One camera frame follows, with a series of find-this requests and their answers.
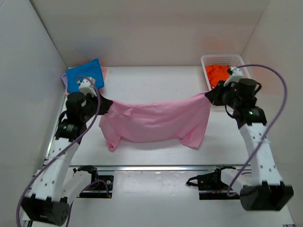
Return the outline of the pink t shirt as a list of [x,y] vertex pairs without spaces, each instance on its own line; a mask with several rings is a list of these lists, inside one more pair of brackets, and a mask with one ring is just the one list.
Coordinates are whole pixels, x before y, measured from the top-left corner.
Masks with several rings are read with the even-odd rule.
[[124,139],[135,143],[177,139],[199,148],[206,132],[211,103],[204,93],[181,101],[125,104],[113,101],[99,127],[110,151]]

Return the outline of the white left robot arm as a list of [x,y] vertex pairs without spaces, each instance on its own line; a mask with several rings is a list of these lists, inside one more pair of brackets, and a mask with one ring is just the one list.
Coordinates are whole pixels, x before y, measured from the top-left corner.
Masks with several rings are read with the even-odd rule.
[[66,109],[59,116],[54,135],[54,141],[60,144],[50,151],[47,164],[23,191],[16,210],[18,225],[21,210],[32,221],[59,227],[69,223],[73,201],[84,189],[96,187],[99,176],[95,167],[81,166],[70,181],[65,183],[64,179],[82,137],[91,128],[86,123],[108,113],[112,104],[102,95],[81,92],[67,95]]

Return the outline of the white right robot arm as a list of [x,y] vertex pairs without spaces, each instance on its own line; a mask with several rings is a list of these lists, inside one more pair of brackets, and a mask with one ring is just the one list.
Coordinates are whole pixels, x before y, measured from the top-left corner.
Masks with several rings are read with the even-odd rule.
[[241,78],[237,82],[219,81],[205,96],[215,106],[231,108],[228,114],[238,126],[245,142],[248,160],[238,171],[223,169],[212,177],[217,189],[227,188],[227,195],[238,195],[246,211],[280,211],[293,197],[273,159],[267,133],[270,126],[262,108],[256,105],[261,84]]

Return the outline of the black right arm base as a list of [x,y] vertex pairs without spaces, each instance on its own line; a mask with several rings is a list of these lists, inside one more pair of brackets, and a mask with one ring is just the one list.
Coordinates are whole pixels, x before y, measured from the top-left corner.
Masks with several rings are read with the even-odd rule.
[[239,200],[239,195],[229,197],[226,193],[228,185],[221,181],[221,172],[225,169],[236,170],[233,166],[218,166],[209,173],[191,177],[187,180],[186,186],[197,187],[199,200]]

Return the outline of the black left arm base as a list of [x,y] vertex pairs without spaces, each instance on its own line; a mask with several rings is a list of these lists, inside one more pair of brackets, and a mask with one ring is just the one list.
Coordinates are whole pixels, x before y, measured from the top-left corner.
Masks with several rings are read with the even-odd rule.
[[73,168],[74,174],[79,171],[88,172],[91,175],[91,186],[87,186],[80,194],[79,198],[111,199],[114,184],[113,175],[100,175],[94,166],[80,166]]

